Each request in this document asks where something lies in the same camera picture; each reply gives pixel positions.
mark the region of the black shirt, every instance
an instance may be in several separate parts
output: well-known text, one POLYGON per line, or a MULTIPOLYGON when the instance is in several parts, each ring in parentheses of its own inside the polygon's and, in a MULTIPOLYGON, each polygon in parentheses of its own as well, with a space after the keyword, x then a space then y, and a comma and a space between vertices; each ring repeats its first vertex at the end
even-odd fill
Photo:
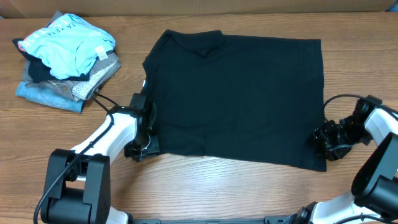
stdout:
POLYGON ((167 30, 144 62, 160 149, 326 171, 320 40, 167 30))

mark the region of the cardboard surface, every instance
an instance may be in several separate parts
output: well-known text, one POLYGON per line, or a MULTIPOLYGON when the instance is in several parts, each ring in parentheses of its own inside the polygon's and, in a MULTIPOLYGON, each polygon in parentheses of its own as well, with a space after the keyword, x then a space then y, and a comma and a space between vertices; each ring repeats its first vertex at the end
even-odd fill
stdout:
POLYGON ((4 17, 384 11, 394 0, 0 0, 4 17))

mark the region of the pile of clothes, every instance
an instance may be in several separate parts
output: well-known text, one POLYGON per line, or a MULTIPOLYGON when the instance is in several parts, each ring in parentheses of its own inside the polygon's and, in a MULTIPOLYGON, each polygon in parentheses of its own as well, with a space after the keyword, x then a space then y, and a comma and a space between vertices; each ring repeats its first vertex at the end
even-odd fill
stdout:
POLYGON ((12 41, 26 58, 16 95, 55 108, 81 113, 121 66, 115 39, 74 14, 57 11, 45 28, 12 41))

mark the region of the wooden table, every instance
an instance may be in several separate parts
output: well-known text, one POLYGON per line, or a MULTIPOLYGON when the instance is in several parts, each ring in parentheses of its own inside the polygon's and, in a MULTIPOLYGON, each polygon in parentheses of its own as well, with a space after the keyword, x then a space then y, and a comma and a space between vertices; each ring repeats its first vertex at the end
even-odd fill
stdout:
MULTIPOLYGON (((127 105, 145 79, 142 62, 166 29, 321 39, 325 99, 339 93, 372 94, 398 108, 398 14, 324 13, 225 16, 88 17, 118 42, 122 67, 102 94, 127 105)), ((11 40, 26 37, 48 19, 0 20, 0 223, 32 223, 43 193, 50 153, 70 149, 104 121, 95 103, 78 115, 15 96, 23 57, 11 40)), ((327 116, 353 112, 355 100, 331 103, 327 116)), ((328 172, 215 157, 166 154, 141 163, 122 154, 111 166, 112 205, 136 218, 259 218, 296 212, 348 190, 375 150, 356 146, 328 172)))

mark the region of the cable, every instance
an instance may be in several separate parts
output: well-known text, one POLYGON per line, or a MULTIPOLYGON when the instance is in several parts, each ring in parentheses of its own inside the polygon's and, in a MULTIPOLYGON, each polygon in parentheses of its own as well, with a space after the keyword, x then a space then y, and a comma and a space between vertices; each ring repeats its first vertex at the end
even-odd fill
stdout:
MULTIPOLYGON (((35 209, 35 212, 34 212, 34 214, 33 214, 33 223, 34 223, 34 224, 39 224, 38 221, 37 221, 38 216, 39 216, 39 210, 41 209, 41 207, 42 207, 42 205, 43 205, 43 203, 44 203, 44 200, 45 200, 47 197, 49 197, 49 195, 50 195, 52 189, 53 189, 53 188, 56 186, 56 184, 61 180, 61 178, 63 178, 63 177, 65 176, 66 173, 69 173, 69 172, 71 171, 72 167, 73 167, 77 162, 80 161, 80 158, 82 157, 82 155, 84 155, 84 153, 85 153, 86 151, 88 151, 90 148, 92 148, 92 147, 94 146, 94 144, 95 144, 96 142, 98 142, 98 141, 111 129, 112 125, 114 124, 114 122, 113 122, 113 121, 114 121, 113 116, 112 116, 112 114, 109 113, 109 110, 108 110, 102 103, 100 103, 93 95, 92 95, 91 97, 92 97, 92 99, 93 99, 97 104, 100 105, 100 107, 102 107, 102 108, 107 112, 107 114, 111 117, 111 122, 110 122, 109 126, 108 126, 101 134, 99 134, 99 136, 97 136, 97 138, 95 138, 92 142, 90 142, 88 146, 86 146, 81 152, 79 152, 79 154, 76 155, 76 157, 65 167, 65 169, 61 172, 61 174, 55 179, 54 183, 52 183, 52 185, 49 187, 49 189, 46 191, 46 193, 43 194, 43 196, 42 196, 42 198, 40 199, 40 201, 38 202, 38 204, 37 204, 37 206, 36 206, 36 209, 35 209)), ((109 98, 106 98, 106 97, 104 97, 104 96, 100 96, 100 97, 103 97, 103 98, 105 98, 105 99, 107 99, 107 100, 109 100, 109 101, 112 101, 112 100, 110 100, 109 98)))
POLYGON ((351 222, 353 220, 359 220, 359 219, 362 220, 362 222, 363 222, 365 218, 372 219, 372 220, 375 220, 375 221, 378 221, 378 222, 381 222, 381 223, 397 224, 397 223, 393 223, 393 222, 388 222, 387 220, 384 220, 382 218, 374 217, 372 215, 363 215, 363 214, 360 214, 360 215, 357 215, 357 216, 354 216, 354 217, 349 217, 349 218, 342 219, 342 220, 336 222, 335 224, 348 223, 348 222, 351 222))
POLYGON ((94 92, 94 94, 97 95, 97 96, 99 96, 99 97, 104 98, 105 100, 108 100, 109 102, 113 103, 113 104, 116 105, 116 106, 119 106, 115 101, 109 99, 108 97, 106 97, 106 96, 104 96, 104 95, 101 95, 101 94, 99 94, 99 93, 97 93, 97 92, 94 92))
POLYGON ((326 122, 328 121, 328 119, 326 118, 326 115, 325 115, 325 108, 326 108, 326 105, 327 105, 328 103, 330 103, 330 101, 332 101, 332 100, 334 100, 334 99, 337 99, 337 98, 341 98, 341 97, 353 97, 353 98, 358 98, 358 99, 364 100, 364 101, 366 101, 366 102, 368 102, 368 103, 371 103, 371 104, 374 105, 375 107, 384 110, 384 111, 387 112, 390 116, 392 116, 393 118, 395 118, 395 120, 398 121, 398 117, 397 117, 398 111, 396 111, 396 110, 394 110, 394 109, 391 109, 391 108, 389 108, 388 106, 380 105, 380 104, 378 104, 378 103, 376 103, 376 102, 373 102, 372 100, 370 100, 370 99, 368 99, 368 98, 366 98, 366 97, 363 97, 363 96, 354 95, 354 94, 340 94, 340 95, 336 95, 336 96, 330 98, 329 100, 326 100, 326 102, 323 104, 323 114, 324 114, 324 117, 325 117, 325 121, 326 121, 326 122))

